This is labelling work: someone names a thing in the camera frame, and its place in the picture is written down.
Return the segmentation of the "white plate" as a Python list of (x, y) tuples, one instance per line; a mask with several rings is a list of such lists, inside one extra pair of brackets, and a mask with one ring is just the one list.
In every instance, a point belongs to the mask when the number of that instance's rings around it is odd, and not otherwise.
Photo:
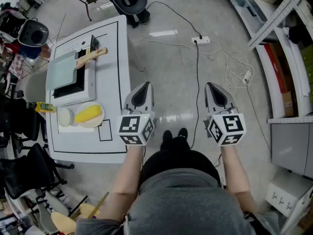
[[(77, 110), (76, 110), (76, 113), (74, 115), (74, 117), (81, 111), (83, 111), (84, 109), (88, 108), (89, 106), (92, 106), (92, 105), (99, 105), (101, 106), (99, 103), (97, 102), (86, 102), (86, 103), (83, 103), (82, 105), (80, 105)], [(97, 126), (99, 126), (102, 121), (104, 120), (104, 116), (105, 116), (105, 111), (103, 109), (103, 107), (101, 106), (102, 108), (102, 114), (101, 115), (98, 115), (97, 117), (89, 120), (89, 121), (85, 121), (85, 122), (76, 122), (74, 121), (75, 123), (77, 123), (79, 126), (83, 127), (83, 128), (95, 128)]]

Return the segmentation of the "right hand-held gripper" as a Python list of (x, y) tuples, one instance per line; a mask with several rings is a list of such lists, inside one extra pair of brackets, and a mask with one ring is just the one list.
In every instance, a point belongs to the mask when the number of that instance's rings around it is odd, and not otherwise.
[(232, 106), (208, 117), (206, 131), (219, 146), (238, 144), (246, 134), (244, 115), (234, 106), (231, 94), (223, 87), (208, 82), (205, 85), (207, 106)]

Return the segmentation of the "pink checked cloth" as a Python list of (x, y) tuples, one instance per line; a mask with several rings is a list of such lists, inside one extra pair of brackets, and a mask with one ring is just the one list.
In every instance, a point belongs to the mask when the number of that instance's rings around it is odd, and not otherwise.
[(23, 58), (21, 55), (15, 55), (15, 58), (9, 67), (9, 72), (19, 80), (23, 78)]

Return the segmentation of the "cardboard box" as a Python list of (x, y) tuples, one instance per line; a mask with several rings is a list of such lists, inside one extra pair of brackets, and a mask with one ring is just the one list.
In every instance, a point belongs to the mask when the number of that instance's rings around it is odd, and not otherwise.
[(294, 116), (294, 105), (292, 98), (292, 91), (286, 92), (282, 94), (285, 117), (293, 117)]

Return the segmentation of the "wooden seat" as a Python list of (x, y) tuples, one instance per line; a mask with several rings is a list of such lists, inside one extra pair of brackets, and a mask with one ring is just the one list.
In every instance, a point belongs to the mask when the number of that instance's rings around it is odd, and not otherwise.
[(52, 222), (55, 227), (64, 235), (74, 235), (76, 232), (76, 221), (68, 216), (65, 216), (58, 212), (51, 214)]
[(79, 206), (79, 211), (83, 218), (96, 218), (101, 212), (94, 209), (95, 207), (88, 203), (82, 203)]

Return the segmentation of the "yellow corn cob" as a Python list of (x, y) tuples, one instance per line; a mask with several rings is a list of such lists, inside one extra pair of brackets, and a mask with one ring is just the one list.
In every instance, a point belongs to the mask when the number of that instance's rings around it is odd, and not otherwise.
[(84, 109), (83, 111), (79, 112), (74, 120), (78, 123), (80, 122), (85, 122), (85, 121), (89, 121), (95, 117), (97, 117), (98, 115), (102, 114), (102, 108), (99, 105), (92, 105), (89, 106), (88, 108)]

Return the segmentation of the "person's left forearm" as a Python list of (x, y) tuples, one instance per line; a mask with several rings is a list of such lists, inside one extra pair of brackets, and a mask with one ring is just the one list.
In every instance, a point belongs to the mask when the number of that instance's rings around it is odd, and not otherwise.
[(105, 202), (99, 219), (109, 219), (122, 222), (124, 215), (137, 197), (143, 146), (129, 146), (124, 162), (117, 173), (109, 198)]

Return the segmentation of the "person's black trousers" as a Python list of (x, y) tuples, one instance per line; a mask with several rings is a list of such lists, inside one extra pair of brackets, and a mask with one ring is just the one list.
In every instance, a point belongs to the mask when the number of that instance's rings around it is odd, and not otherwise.
[(218, 171), (211, 161), (202, 153), (190, 149), (188, 142), (182, 137), (175, 137), (162, 143), (160, 150), (143, 165), (139, 185), (161, 172), (179, 168), (205, 172), (221, 185)]

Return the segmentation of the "grey cabinet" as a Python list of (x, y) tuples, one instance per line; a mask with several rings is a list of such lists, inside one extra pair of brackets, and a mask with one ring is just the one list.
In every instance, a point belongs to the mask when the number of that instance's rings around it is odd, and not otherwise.
[(313, 123), (272, 124), (271, 162), (313, 179)]

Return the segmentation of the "small white bowl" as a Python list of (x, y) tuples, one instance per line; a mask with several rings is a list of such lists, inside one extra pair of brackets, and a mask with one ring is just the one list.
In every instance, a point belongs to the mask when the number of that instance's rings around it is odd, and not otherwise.
[(69, 127), (73, 123), (73, 113), (68, 108), (61, 108), (58, 112), (59, 125)]

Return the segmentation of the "light green cutting board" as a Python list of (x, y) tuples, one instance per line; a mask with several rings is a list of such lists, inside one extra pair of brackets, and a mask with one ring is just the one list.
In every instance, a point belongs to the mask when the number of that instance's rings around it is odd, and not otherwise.
[(76, 70), (81, 68), (86, 62), (108, 53), (108, 49), (101, 48), (78, 58), (76, 50), (72, 50), (62, 56), (49, 61), (46, 87), (47, 91), (58, 89), (76, 81)]

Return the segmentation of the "white metal shelving rack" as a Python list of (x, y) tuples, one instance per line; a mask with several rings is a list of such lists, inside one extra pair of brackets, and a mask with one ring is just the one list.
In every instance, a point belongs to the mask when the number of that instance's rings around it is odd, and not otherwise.
[(310, 88), (309, 79), (306, 73), (304, 61), (300, 55), (300, 50), (296, 44), (292, 43), (291, 40), (287, 38), (287, 30), (278, 27), (278, 25), (284, 21), (286, 16), (295, 9), (296, 4), (300, 2), (300, 0), (283, 0), (278, 8), (269, 11), (269, 19), (265, 25), (262, 26), (261, 29), (255, 34), (252, 33), (250, 26), (243, 17), (241, 7), (236, 4), (235, 0), (230, 1), (242, 19), (249, 34), (251, 35), (251, 40), (248, 42), (249, 49), (256, 49), (261, 60), (265, 78), (268, 84), (273, 115), (273, 118), (270, 119), (269, 122), (275, 123), (278, 118), (282, 118), (285, 114), (283, 97), (274, 72), (274, 66), (270, 61), (265, 46), (260, 44), (271, 32), (274, 32), (278, 37), (288, 64), (291, 65), (291, 76), (295, 86), (295, 94), (297, 99), (298, 118), (300, 119), (300, 122), (313, 121), (313, 102), (310, 102), (309, 93), (307, 92), (307, 90)]

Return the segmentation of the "person's grey shirt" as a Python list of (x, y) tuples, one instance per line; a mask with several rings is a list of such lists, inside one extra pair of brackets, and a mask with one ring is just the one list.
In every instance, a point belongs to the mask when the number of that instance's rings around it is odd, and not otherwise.
[(146, 180), (125, 220), (80, 219), (75, 235), (256, 235), (237, 199), (210, 175), (172, 169)]

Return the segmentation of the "wooden stick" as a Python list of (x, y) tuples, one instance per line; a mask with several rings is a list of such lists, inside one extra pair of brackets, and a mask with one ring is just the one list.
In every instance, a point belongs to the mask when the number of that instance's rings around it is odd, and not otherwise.
[(109, 192), (106, 192), (106, 194), (102, 197), (102, 199), (98, 202), (98, 204), (94, 207), (94, 209), (91, 211), (91, 213), (88, 215), (87, 219), (91, 219), (94, 217), (95, 213), (99, 210), (99, 208), (102, 206), (104, 201), (106, 200), (107, 196), (109, 195)]

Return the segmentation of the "black bag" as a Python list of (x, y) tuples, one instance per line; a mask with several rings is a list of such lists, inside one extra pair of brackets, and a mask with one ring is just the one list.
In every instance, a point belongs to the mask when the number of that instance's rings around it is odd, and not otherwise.
[(306, 27), (304, 24), (300, 23), (296, 26), (289, 28), (288, 37), (294, 44), (298, 44), (305, 34)]

